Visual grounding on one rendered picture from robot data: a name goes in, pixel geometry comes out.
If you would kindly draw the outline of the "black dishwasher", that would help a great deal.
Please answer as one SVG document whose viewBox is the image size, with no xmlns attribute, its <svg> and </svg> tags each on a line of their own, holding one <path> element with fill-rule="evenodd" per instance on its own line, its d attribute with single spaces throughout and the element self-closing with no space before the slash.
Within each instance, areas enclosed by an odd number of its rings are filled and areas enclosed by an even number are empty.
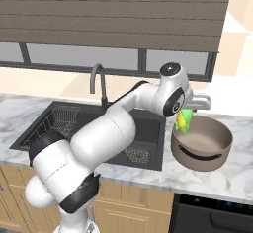
<svg viewBox="0 0 253 233">
<path fill-rule="evenodd" d="M 253 233 L 253 205 L 175 194 L 168 233 Z"/>
</svg>

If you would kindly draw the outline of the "light wooden cupboard door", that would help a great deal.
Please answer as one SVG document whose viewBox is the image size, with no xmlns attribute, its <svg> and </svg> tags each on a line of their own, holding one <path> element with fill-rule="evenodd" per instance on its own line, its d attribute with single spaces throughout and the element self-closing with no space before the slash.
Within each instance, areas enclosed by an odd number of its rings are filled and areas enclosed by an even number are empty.
<svg viewBox="0 0 253 233">
<path fill-rule="evenodd" d="M 168 233 L 171 214 L 96 200 L 95 222 L 101 233 Z"/>
<path fill-rule="evenodd" d="M 37 211 L 32 208 L 25 198 L 25 185 L 34 171 L 28 168 L 11 165 L 0 165 L 1 174 L 7 182 L 15 221 L 23 233 L 41 233 Z"/>
</svg>

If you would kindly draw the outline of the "black kitchen sink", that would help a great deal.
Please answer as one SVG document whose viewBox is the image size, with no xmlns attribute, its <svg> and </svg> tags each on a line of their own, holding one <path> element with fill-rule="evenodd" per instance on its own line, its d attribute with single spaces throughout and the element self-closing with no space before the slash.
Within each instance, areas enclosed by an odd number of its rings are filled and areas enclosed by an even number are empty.
<svg viewBox="0 0 253 233">
<path fill-rule="evenodd" d="M 29 151 L 35 139 L 53 131 L 70 139 L 85 124 L 104 112 L 103 108 L 97 105 L 53 101 L 11 145 L 11 149 Z M 144 110 L 132 110 L 130 114 L 136 125 L 135 140 L 107 163 L 161 171 L 165 118 Z"/>
</svg>

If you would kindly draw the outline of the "cream range hood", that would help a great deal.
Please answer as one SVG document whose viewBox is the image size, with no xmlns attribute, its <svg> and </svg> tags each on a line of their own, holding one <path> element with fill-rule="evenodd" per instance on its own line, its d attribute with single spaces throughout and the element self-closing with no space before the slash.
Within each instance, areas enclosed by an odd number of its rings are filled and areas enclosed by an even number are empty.
<svg viewBox="0 0 253 233">
<path fill-rule="evenodd" d="M 229 0 L 215 63 L 215 74 L 237 74 L 246 39 L 250 34 L 253 34 L 253 0 Z"/>
</svg>

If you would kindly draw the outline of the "dark grey curved tap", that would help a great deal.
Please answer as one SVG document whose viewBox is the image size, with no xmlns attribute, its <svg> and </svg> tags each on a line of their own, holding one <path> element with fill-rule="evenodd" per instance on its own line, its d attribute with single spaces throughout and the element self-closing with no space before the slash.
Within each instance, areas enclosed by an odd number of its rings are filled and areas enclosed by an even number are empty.
<svg viewBox="0 0 253 233">
<path fill-rule="evenodd" d="M 95 64 L 94 67 L 92 68 L 90 76 L 90 94 L 95 94 L 95 81 L 96 81 L 96 74 L 98 71 L 100 72 L 101 78 L 101 92 L 102 92 L 101 103 L 102 107 L 106 108 L 108 105 L 108 97 L 106 92 L 106 77 L 104 67 L 101 63 Z"/>
</svg>

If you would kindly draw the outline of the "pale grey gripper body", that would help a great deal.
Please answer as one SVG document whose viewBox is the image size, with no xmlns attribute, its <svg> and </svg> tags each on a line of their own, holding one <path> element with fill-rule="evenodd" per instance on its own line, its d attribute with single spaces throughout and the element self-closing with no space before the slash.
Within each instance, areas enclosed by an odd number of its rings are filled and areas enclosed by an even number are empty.
<svg viewBox="0 0 253 233">
<path fill-rule="evenodd" d="M 211 108 L 211 97 L 209 95 L 194 95 L 190 102 L 193 110 L 209 110 Z"/>
</svg>

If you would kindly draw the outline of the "light wooden drawer front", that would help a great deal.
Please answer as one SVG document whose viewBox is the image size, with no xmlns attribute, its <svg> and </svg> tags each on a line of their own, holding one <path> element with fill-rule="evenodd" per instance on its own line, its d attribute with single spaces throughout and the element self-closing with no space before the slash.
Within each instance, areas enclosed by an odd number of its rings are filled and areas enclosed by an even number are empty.
<svg viewBox="0 0 253 233">
<path fill-rule="evenodd" d="M 174 201 L 174 194 L 161 190 L 102 181 L 97 198 L 135 204 L 158 211 L 170 211 Z"/>
</svg>

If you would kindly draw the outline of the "yellow corn with green husk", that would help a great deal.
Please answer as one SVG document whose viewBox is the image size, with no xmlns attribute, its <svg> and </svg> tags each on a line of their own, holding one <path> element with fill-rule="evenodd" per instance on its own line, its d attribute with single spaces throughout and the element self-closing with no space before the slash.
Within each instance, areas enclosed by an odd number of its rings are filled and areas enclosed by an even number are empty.
<svg viewBox="0 0 253 233">
<path fill-rule="evenodd" d="M 192 116 L 193 111 L 191 109 L 179 110 L 176 116 L 176 129 L 181 130 L 183 134 L 187 134 Z"/>
</svg>

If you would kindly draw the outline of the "brown window blind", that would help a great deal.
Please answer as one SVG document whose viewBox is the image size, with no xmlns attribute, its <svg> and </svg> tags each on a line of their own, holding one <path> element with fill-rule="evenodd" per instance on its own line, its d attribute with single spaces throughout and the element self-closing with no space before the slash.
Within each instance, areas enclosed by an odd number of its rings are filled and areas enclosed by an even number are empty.
<svg viewBox="0 0 253 233">
<path fill-rule="evenodd" d="M 0 41 L 218 51 L 229 0 L 0 0 Z"/>
</svg>

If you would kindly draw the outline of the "dark grey window frame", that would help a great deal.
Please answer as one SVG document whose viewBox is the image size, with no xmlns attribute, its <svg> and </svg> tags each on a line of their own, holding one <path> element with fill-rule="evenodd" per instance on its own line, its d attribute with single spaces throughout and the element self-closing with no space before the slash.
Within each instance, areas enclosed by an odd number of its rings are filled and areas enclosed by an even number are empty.
<svg viewBox="0 0 253 233">
<path fill-rule="evenodd" d="M 177 62 L 189 79 L 210 82 L 217 51 L 88 47 L 0 42 L 0 67 L 89 73 L 100 63 L 109 75 L 157 78 L 160 67 Z"/>
</svg>

